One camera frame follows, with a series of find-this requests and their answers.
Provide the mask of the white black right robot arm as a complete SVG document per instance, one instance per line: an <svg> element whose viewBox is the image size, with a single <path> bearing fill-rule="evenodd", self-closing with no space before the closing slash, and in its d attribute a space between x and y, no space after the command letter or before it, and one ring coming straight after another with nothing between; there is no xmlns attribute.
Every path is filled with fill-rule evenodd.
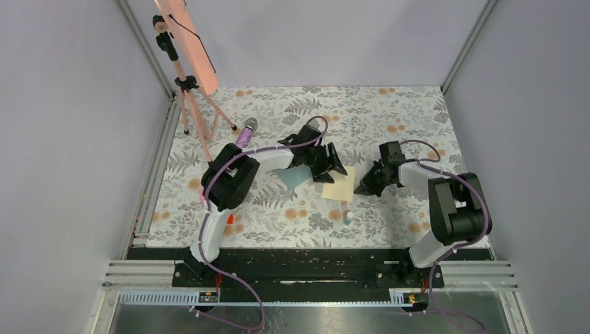
<svg viewBox="0 0 590 334"><path fill-rule="evenodd" d="M477 243L493 224L476 174L455 175L431 166L440 157L408 159L401 146L399 141L381 144L381 158L353 192L381 196L385 188L395 185L427 196L431 230L407 250L408 260L399 267L402 283L415 287L426 278L426 268Z"/></svg>

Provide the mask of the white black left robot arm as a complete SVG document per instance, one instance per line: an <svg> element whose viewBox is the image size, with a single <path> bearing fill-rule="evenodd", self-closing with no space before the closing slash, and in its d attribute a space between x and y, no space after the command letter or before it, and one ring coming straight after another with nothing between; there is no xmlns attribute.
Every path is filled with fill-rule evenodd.
<svg viewBox="0 0 590 334"><path fill-rule="evenodd" d="M325 134L306 124L274 146L244 150L229 143L209 163L202 178L205 215L197 240L190 246L197 261L191 265L189 277L196 284L206 286L214 281L216 268L210 262L220 253L229 215L246 199L258 174L307 166L314 182L328 184L335 182L331 172L348 175L335 145L322 143Z"/></svg>

